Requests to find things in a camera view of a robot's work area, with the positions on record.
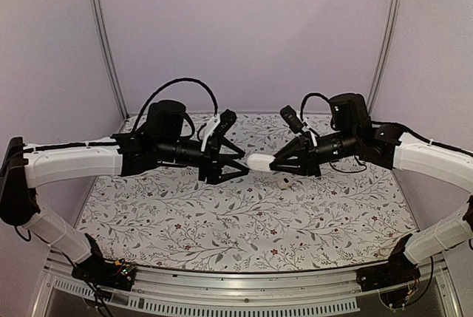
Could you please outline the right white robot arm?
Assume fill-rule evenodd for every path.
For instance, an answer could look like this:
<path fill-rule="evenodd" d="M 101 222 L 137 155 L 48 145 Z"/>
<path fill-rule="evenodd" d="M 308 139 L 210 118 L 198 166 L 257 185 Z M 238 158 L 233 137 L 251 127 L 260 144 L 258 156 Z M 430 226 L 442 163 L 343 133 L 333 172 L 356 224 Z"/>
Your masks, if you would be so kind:
<path fill-rule="evenodd" d="M 472 153 L 415 133 L 405 125 L 371 120 L 364 97 L 344 93 L 328 98 L 333 133 L 309 130 L 302 112 L 286 106 L 280 112 L 297 136 L 272 156 L 271 171 L 300 176 L 321 174 L 320 166 L 346 157 L 386 169 L 411 171 L 472 192 Z M 402 238 L 382 269 L 387 284 L 398 284 L 411 265 L 472 239 L 472 201 L 434 225 Z"/>

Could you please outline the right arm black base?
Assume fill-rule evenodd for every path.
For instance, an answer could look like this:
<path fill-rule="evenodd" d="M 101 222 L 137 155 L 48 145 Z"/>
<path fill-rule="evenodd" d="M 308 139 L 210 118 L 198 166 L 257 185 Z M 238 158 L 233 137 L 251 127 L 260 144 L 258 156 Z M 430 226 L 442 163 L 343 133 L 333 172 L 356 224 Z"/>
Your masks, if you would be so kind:
<path fill-rule="evenodd" d="M 381 301 L 393 309 L 404 307 L 409 303 L 418 289 L 418 280 L 421 277 L 417 264 L 411 263 L 404 255 L 407 241 L 411 236 L 412 234 L 408 234 L 398 241 L 387 262 L 363 267 L 356 271 L 356 281 L 363 292 L 392 287 L 397 284 L 413 283 L 411 287 L 403 287 L 381 294 Z"/>

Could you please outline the white earbud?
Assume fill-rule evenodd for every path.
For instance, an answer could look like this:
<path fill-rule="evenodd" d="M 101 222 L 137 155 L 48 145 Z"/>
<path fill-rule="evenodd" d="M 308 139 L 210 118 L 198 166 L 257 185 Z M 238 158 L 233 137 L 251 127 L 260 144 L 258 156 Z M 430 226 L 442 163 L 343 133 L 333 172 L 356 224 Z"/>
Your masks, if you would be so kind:
<path fill-rule="evenodd" d="M 271 172 L 270 165 L 275 157 L 270 154 L 254 153 L 247 159 L 247 166 L 252 171 Z"/>

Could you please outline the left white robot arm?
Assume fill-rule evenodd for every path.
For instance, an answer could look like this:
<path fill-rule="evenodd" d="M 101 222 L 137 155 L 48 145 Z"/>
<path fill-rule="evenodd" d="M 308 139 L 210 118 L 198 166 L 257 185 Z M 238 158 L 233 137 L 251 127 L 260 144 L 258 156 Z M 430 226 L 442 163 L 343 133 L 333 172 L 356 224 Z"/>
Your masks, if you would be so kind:
<path fill-rule="evenodd" d="M 47 146 L 27 145 L 14 137 L 1 167 L 1 220 L 41 237 L 80 265 L 94 283 L 105 282 L 109 266 L 95 240 L 76 231 L 62 217 L 36 201 L 42 185 L 82 177 L 143 174 L 160 166 L 194 167 L 198 179 L 217 185 L 248 174 L 239 163 L 244 151 L 226 139 L 237 116 L 227 109 L 211 117 L 201 140 L 181 134 L 191 118 L 186 106 L 161 100 L 149 107 L 146 121 L 128 133 L 96 141 Z"/>

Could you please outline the cream earbud case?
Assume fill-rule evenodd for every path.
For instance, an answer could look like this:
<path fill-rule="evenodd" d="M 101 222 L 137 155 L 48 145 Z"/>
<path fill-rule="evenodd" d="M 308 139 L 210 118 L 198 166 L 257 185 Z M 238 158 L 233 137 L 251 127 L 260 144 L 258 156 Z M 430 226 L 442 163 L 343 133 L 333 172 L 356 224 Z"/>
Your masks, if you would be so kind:
<path fill-rule="evenodd" d="M 293 181 L 289 177 L 281 177 L 276 181 L 276 184 L 280 189 L 286 190 L 292 186 Z"/>

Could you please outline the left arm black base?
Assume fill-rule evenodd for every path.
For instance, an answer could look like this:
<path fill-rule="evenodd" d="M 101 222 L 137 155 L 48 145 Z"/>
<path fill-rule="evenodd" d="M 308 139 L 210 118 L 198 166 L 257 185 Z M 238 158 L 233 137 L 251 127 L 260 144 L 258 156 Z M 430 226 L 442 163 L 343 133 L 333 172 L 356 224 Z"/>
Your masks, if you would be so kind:
<path fill-rule="evenodd" d="M 125 259 L 111 260 L 103 257 L 97 242 L 85 234 L 90 246 L 91 256 L 82 263 L 75 263 L 72 277 L 90 284 L 131 291 L 135 283 L 137 264 Z"/>

